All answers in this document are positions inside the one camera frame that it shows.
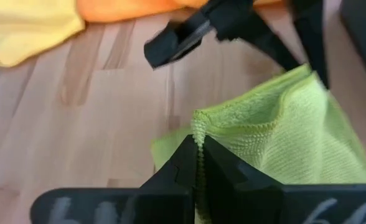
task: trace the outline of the microfiber towel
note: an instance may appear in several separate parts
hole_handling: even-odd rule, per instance
[[[84,27],[75,0],[0,0],[0,66],[17,65]]]
[[[190,128],[154,142],[156,169],[190,133],[200,149],[199,177],[208,134],[284,184],[366,183],[362,145],[334,97],[307,65],[221,105],[195,111]],[[199,178],[199,195],[204,194],[204,182]],[[201,199],[200,211],[205,206]]]
[[[208,0],[77,0],[80,15],[89,22],[113,22],[173,11],[183,7],[200,8]],[[254,5],[280,0],[257,0]]]

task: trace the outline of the wooden floor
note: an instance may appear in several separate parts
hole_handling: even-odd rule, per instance
[[[366,147],[366,71],[339,22],[339,3],[328,0],[325,19],[332,92]],[[306,61],[284,9],[262,13]],[[214,34],[152,71],[143,44],[174,15],[92,24],[18,67],[0,68],[0,224],[29,223],[33,200],[56,187],[139,186],[154,172],[152,139],[279,71],[243,42],[218,44]]]

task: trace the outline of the green microfiber towel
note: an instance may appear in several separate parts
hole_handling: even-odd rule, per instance
[[[206,134],[284,184],[366,183],[361,143],[334,97],[307,65],[221,105],[195,111],[191,128],[154,142],[156,169],[190,133],[200,149],[200,211],[205,200],[201,148]]]

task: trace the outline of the yellow microfiber towel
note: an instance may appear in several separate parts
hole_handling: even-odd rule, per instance
[[[0,66],[17,65],[84,27],[74,0],[0,0]]]
[[[154,142],[157,169],[190,133],[200,149],[199,167],[203,167],[201,148],[208,134],[284,184],[366,183],[361,143],[334,97],[307,65],[234,100],[195,111],[190,129]],[[205,184],[199,178],[200,212],[205,206],[201,196]]]
[[[80,15],[89,22],[113,22],[173,11],[189,6],[199,8],[208,0],[77,0]],[[280,2],[257,0],[255,6]]]

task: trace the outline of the black clamp jaw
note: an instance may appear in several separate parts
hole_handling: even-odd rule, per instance
[[[205,198],[214,224],[366,223],[366,184],[284,185],[206,136]],[[57,189],[41,195],[32,224],[194,224],[198,147],[187,136],[138,189]]]
[[[309,61],[328,88],[322,34],[322,0],[290,0],[294,25]],[[210,0],[183,23],[170,22],[144,46],[144,55],[153,68],[175,62],[201,44],[205,34],[217,31],[219,41],[243,39],[289,71],[298,66],[281,39],[252,9],[252,0]]]

